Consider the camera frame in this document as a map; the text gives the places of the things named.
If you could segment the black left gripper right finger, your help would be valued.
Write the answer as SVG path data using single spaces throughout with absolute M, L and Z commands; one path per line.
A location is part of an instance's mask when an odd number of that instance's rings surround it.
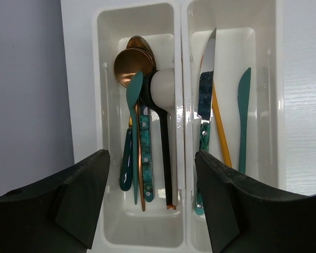
M 195 165 L 213 252 L 316 252 L 316 195 L 261 183 L 206 151 Z

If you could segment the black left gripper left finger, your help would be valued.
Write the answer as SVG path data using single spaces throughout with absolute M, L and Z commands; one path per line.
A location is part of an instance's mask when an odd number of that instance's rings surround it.
M 73 166 L 0 196 L 0 252 L 86 252 L 93 246 L 111 158 Z

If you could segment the orange plastic knife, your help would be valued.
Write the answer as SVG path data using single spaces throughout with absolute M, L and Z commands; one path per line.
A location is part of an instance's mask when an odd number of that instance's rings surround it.
M 230 157 L 230 153 L 229 153 L 228 143 L 226 140 L 224 127 L 223 127 L 223 123 L 222 123 L 222 119 L 221 119 L 221 113 L 220 113 L 220 109 L 219 109 L 219 103 L 218 103 L 218 100 L 216 97 L 216 91 L 215 91 L 215 87 L 214 87 L 214 76 L 213 76 L 211 113 L 214 113 L 215 124 L 216 124 L 216 128 L 217 128 L 217 133 L 218 133 L 218 137 L 219 137 L 219 143 L 220 143 L 224 163 L 228 166 L 231 166 L 232 162 L 231 162 L 231 157 Z

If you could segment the gold metal spoon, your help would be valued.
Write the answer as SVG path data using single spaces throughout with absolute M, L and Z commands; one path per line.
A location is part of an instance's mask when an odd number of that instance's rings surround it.
M 152 52 L 152 49 L 148 42 L 141 36 L 135 35 L 130 38 L 127 43 L 126 50 L 131 48 L 135 48 L 138 51 L 143 52 L 147 58 L 150 60 L 150 64 L 146 63 L 139 63 L 138 68 L 144 73 L 148 74 L 149 71 L 156 70 L 156 61 L 155 56 Z M 124 87 L 130 82 L 131 77 L 134 75 L 132 71 L 121 71 L 121 70 L 114 70 L 115 75 L 120 82 L 120 84 Z M 128 191 L 131 188 L 131 180 L 133 179 L 133 165 L 132 165 L 132 119 L 129 119 L 129 127 L 126 132 L 125 138 L 125 146 L 123 151 L 123 159 L 122 159 L 122 166 L 120 172 L 120 188 L 123 191 Z

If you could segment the knife with teal handle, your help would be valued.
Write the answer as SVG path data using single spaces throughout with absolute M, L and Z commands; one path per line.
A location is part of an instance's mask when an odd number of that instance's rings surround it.
M 199 149 L 209 150 L 211 132 L 211 106 L 214 75 L 216 30 L 211 33 L 201 60 L 199 77 L 197 114 L 201 119 L 199 134 Z

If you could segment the teal plastic spoon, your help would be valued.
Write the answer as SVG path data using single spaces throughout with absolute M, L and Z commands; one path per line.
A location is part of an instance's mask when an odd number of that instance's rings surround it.
M 137 117 L 136 109 L 137 101 L 143 84 L 143 73 L 138 71 L 130 80 L 126 90 L 126 101 L 132 119 L 132 156 L 133 156 L 133 191 L 134 203 L 137 204 L 138 188 L 139 188 L 139 172 L 138 172 L 138 140 L 137 140 Z

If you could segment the beige plastic spoon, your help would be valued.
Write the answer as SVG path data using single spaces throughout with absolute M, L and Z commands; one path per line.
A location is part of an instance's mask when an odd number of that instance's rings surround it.
M 159 70 L 154 74 L 151 81 L 151 95 L 154 103 L 167 112 L 173 191 L 172 209 L 176 210 L 178 204 L 178 180 L 174 81 L 175 77 L 173 69 Z

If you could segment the copper metal spoon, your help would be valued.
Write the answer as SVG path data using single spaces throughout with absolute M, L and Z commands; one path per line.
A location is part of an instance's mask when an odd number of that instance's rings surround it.
M 144 75 L 151 70 L 153 67 L 149 56 L 137 48 L 124 49 L 114 61 L 114 74 L 117 81 L 126 88 L 126 102 L 132 120 L 132 185 L 135 204 L 138 204 L 140 188 L 140 132 L 137 108 Z

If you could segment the silver spoon teal handle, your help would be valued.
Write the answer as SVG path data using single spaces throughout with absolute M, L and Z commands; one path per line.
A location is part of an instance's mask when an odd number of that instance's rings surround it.
M 152 202 L 154 199 L 154 190 L 151 154 L 150 117 L 148 107 L 144 105 L 140 106 L 139 119 L 144 198 L 146 202 Z

